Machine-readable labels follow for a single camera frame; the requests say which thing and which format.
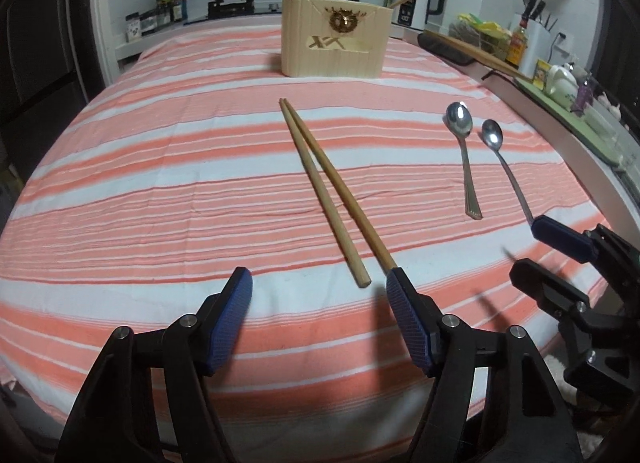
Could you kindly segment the wooden chopstick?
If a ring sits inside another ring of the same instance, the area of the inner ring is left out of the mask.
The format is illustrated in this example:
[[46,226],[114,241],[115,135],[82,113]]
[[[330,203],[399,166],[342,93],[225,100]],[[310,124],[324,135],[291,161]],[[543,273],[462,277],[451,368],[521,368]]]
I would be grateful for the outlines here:
[[337,241],[338,246],[340,246],[340,249],[345,257],[347,266],[352,272],[352,275],[354,276],[358,287],[367,287],[371,284],[370,275],[367,272],[366,267],[364,267],[363,261],[357,252],[356,246],[352,241],[352,238],[350,237],[348,231],[346,230],[340,214],[337,212],[332,198],[330,197],[330,194],[320,177],[316,165],[314,165],[314,160],[311,158],[311,154],[309,152],[308,146],[306,145],[303,134],[295,124],[293,114],[286,105],[285,100],[280,99],[279,105],[285,123],[286,125],[288,125],[288,130],[290,131],[300,161],[302,162],[303,168],[305,169],[306,174],[311,182],[311,186],[314,188],[314,193],[317,195],[324,215],[326,215],[326,220],[328,220],[335,240]]
[[311,158],[314,160],[314,165],[319,164],[326,173],[326,177],[328,177],[332,186],[334,186],[336,193],[341,197],[344,207],[348,210],[350,217],[352,217],[352,219],[357,223],[363,238],[366,239],[376,260],[383,269],[383,272],[387,275],[390,270],[397,267],[393,257],[390,256],[390,252],[386,249],[383,241],[378,236],[378,232],[373,228],[356,198],[352,195],[352,192],[350,192],[348,186],[346,186],[342,177],[331,163],[329,157],[324,153],[321,145],[318,143],[314,135],[311,134],[311,131],[308,129],[303,119],[299,117],[295,108],[293,108],[293,105],[288,102],[288,100],[284,100],[293,114],[295,124],[303,134],[306,145],[308,146],[311,154]]

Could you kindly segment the green mat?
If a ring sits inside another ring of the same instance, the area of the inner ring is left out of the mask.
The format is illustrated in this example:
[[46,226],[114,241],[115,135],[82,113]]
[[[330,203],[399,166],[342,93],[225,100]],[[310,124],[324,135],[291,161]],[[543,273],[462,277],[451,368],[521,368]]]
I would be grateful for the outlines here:
[[605,164],[618,169],[623,167],[623,154],[615,149],[609,134],[598,134],[581,117],[564,110],[530,82],[521,79],[515,79],[514,82],[525,96],[544,108]]

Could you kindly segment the slim steel spoon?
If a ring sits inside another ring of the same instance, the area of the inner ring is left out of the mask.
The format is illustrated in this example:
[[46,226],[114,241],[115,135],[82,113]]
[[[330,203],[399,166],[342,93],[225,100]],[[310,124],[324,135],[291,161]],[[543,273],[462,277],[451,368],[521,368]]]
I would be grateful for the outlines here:
[[489,150],[495,153],[495,156],[498,158],[500,165],[506,173],[506,178],[508,178],[511,183],[512,189],[518,199],[518,203],[520,203],[527,223],[532,224],[534,216],[526,201],[526,197],[518,184],[518,180],[516,180],[512,169],[508,163],[506,163],[506,160],[500,152],[503,145],[503,133],[500,125],[493,119],[486,119],[482,124],[482,129],[480,130],[480,139],[482,139]]

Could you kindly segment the white teapot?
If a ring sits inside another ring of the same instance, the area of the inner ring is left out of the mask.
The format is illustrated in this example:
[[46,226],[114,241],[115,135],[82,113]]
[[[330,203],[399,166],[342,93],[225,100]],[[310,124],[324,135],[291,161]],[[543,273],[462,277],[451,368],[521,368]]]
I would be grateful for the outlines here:
[[553,65],[547,72],[544,94],[561,108],[569,110],[577,97],[578,85],[573,74],[562,67]]

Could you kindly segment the white knife holder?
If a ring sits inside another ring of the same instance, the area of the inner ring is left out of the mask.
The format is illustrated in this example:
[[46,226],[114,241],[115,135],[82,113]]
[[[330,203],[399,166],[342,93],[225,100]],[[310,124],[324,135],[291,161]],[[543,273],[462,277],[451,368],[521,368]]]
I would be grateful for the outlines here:
[[526,36],[526,49],[523,52],[518,70],[528,78],[534,76],[536,64],[539,60],[548,62],[557,30],[548,30],[541,22],[533,18],[528,20]]

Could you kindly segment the wooden cutting board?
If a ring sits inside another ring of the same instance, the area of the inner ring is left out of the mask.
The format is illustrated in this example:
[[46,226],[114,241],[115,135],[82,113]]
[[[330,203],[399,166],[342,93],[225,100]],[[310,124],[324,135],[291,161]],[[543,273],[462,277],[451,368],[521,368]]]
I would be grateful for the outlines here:
[[532,82],[529,77],[503,60],[459,39],[434,33],[431,30],[424,30],[418,35],[418,44],[422,49],[437,54],[456,65],[470,65],[472,61],[475,61],[493,71],[506,74],[506,76],[521,79],[523,82]]

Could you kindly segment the brown sauce bottle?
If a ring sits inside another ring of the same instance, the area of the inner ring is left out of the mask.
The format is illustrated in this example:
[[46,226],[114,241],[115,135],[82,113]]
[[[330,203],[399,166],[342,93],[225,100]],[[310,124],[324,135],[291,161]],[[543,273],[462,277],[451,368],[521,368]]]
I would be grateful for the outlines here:
[[523,54],[527,47],[527,27],[528,17],[523,15],[511,35],[508,52],[506,53],[506,63],[514,68],[520,67]]

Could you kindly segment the yellow green snack bag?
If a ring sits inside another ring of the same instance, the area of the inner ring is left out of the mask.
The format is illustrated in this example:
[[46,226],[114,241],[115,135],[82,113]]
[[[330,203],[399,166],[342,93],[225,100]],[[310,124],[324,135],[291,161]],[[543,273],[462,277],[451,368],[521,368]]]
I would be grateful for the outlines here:
[[495,56],[506,58],[512,34],[496,22],[485,22],[472,13],[459,13],[448,27],[448,35]]

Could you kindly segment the pink striped tablecloth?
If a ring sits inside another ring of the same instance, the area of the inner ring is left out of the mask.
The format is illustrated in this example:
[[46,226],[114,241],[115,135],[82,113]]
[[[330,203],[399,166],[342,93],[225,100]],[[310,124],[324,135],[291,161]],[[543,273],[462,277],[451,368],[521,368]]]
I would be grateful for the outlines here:
[[[381,462],[405,451],[431,389],[407,353],[385,275],[358,287],[300,163],[284,98],[321,144],[396,263],[472,327],[519,323],[540,347],[555,322],[510,282],[513,261],[558,272],[591,299],[605,281],[537,242],[495,153],[537,214],[578,229],[603,216],[555,149],[499,98],[436,56],[391,41],[377,79],[288,78],[280,28],[207,27],[171,38],[58,138],[1,235],[1,379],[64,421],[108,334],[161,329],[234,268],[250,309],[209,397],[243,462]],[[463,102],[483,218],[465,212]]]

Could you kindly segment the chopstick in holder right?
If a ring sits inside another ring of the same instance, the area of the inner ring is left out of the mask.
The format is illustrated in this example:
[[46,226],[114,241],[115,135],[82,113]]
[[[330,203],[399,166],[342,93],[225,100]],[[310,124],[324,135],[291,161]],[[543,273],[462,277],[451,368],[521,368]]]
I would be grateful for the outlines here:
[[396,1],[394,1],[392,4],[390,4],[390,5],[388,6],[388,8],[389,8],[390,10],[393,10],[393,9],[395,9],[395,8],[397,8],[397,7],[399,7],[399,6],[401,6],[402,4],[406,4],[406,3],[407,3],[407,2],[409,2],[409,1],[410,1],[410,0],[396,0]]

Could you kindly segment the wooden utensil holder box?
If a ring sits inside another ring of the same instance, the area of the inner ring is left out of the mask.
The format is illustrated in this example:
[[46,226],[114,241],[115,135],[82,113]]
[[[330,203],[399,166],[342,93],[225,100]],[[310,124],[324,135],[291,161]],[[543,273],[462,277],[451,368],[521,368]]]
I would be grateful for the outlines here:
[[378,78],[392,14],[389,8],[360,1],[282,1],[282,73]]

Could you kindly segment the white spice jar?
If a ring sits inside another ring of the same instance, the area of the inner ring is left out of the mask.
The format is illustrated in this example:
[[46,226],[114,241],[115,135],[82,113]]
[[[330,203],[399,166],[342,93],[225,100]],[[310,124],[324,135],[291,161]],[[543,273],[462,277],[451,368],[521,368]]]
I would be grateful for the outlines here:
[[127,30],[126,41],[134,42],[142,37],[142,28],[140,14],[138,12],[130,13],[125,18]]

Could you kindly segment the green-capped condiment bottle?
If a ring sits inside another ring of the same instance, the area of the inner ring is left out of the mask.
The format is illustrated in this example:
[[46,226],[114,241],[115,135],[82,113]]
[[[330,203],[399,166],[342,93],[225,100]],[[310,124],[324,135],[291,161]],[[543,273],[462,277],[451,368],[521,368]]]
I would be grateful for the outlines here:
[[156,22],[159,28],[163,28],[172,22],[174,14],[172,2],[174,0],[156,0]]

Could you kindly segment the black gas stove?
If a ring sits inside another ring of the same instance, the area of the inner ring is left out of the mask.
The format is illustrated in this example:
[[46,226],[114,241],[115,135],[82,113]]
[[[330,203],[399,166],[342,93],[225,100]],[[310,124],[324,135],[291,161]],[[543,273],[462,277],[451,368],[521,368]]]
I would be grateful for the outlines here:
[[201,16],[189,16],[184,25],[198,24],[208,21],[244,18],[244,16],[259,16],[281,14],[280,2],[255,2],[254,0],[211,0],[206,11]]

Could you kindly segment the wide-handled steel spoon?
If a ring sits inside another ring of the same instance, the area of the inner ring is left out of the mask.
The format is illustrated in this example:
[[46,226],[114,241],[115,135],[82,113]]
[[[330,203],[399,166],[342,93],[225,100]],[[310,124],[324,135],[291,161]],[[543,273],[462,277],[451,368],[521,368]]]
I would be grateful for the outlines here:
[[469,137],[473,129],[471,113],[463,102],[452,102],[446,108],[444,121],[460,146],[466,215],[474,220],[481,220],[483,214],[477,200],[468,147],[466,146],[466,138]]

